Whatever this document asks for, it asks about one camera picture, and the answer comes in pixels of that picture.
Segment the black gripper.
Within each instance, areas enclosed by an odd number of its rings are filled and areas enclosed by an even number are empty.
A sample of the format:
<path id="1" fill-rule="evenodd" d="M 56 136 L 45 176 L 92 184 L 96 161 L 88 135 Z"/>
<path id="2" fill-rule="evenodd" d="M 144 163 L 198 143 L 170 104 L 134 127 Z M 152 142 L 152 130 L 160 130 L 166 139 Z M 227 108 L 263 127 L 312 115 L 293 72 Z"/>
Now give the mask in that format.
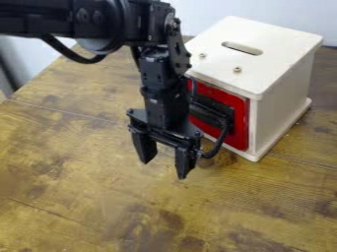
<path id="1" fill-rule="evenodd" d="M 195 168 L 201 151 L 199 129 L 189 122 L 190 94 L 186 72 L 191 68 L 189 51 L 173 52 L 167 47 L 134 47 L 134 62 L 140 74 L 143 109 L 131 109 L 128 129 L 143 163 L 158 154 L 156 143 L 175 149 L 178 178 Z"/>

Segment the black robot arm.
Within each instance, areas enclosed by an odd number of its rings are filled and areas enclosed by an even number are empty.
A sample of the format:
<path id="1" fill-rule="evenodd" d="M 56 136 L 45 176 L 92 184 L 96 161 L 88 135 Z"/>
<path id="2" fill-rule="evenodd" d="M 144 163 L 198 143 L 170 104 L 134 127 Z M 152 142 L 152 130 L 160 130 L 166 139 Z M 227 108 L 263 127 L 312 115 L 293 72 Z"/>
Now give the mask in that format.
<path id="1" fill-rule="evenodd" d="M 82 64 L 130 48 L 144 102 L 127 112 L 138 157 L 150 162 L 158 144 L 171 147 L 178 177 L 186 178 L 203 133 L 189 121 L 191 53 L 173 6 L 162 0 L 0 0 L 0 34 L 37 38 Z"/>

